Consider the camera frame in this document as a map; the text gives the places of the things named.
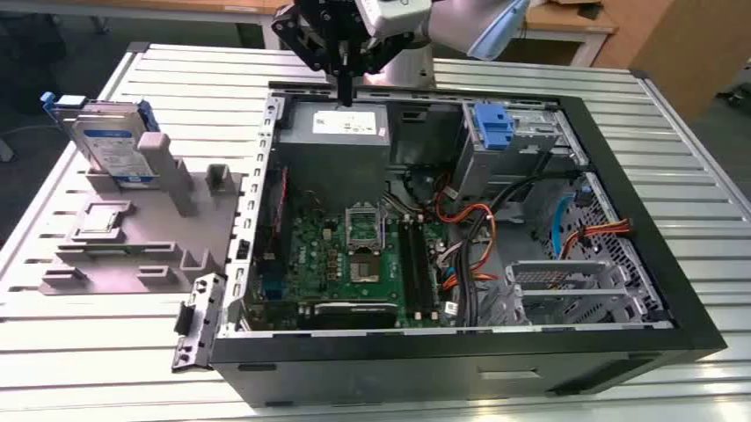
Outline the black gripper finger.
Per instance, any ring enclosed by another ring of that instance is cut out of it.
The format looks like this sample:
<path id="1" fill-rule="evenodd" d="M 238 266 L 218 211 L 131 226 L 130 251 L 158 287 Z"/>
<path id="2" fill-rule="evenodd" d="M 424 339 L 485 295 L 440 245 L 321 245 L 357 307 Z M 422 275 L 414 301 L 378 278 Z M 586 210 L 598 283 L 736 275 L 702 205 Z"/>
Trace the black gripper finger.
<path id="1" fill-rule="evenodd" d="M 325 40 L 302 18 L 296 6 L 276 10 L 270 29 L 278 39 L 313 71 L 322 71 L 336 87 L 336 99 L 345 106 L 345 65 L 341 40 Z"/>
<path id="2" fill-rule="evenodd" d="M 368 47 L 362 37 L 346 42 L 345 63 L 345 106 L 350 106 L 356 93 L 354 79 L 365 74 L 373 75 L 393 60 L 410 43 L 409 37 L 386 37 L 376 40 Z"/>

